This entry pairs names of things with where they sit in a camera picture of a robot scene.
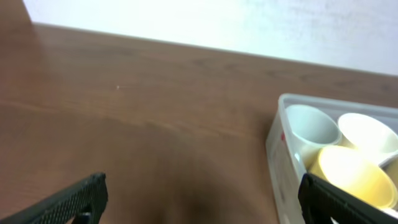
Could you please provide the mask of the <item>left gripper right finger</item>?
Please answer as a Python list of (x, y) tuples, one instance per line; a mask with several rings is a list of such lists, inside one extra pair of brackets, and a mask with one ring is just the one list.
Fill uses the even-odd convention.
[(393, 216), (309, 173), (302, 177), (298, 200), (306, 224), (397, 224)]

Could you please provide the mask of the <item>white plastic cup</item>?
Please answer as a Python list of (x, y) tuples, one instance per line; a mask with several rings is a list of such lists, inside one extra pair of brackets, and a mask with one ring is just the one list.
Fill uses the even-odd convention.
[(338, 118), (338, 127), (343, 135), (341, 146), (358, 150), (379, 166), (397, 155), (396, 132), (373, 117), (345, 113)]

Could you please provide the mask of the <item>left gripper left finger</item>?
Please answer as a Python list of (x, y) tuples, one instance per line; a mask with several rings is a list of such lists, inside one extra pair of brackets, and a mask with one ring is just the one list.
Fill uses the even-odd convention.
[(1, 219), (1, 223), (99, 223), (107, 202), (106, 174), (98, 172)]

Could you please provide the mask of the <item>grey plastic cup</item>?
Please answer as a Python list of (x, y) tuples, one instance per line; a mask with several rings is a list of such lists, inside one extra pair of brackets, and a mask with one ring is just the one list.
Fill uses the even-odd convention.
[(342, 133), (337, 123), (318, 108), (308, 105), (290, 105), (286, 108), (293, 134), (293, 148), (309, 169), (320, 149), (339, 145)]

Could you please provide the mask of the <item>yellow plastic cup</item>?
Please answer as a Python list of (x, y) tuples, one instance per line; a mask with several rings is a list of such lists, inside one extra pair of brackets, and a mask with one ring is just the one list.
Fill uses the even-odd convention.
[(326, 146), (308, 171), (373, 207), (397, 205), (397, 187), (391, 178), (357, 150)]

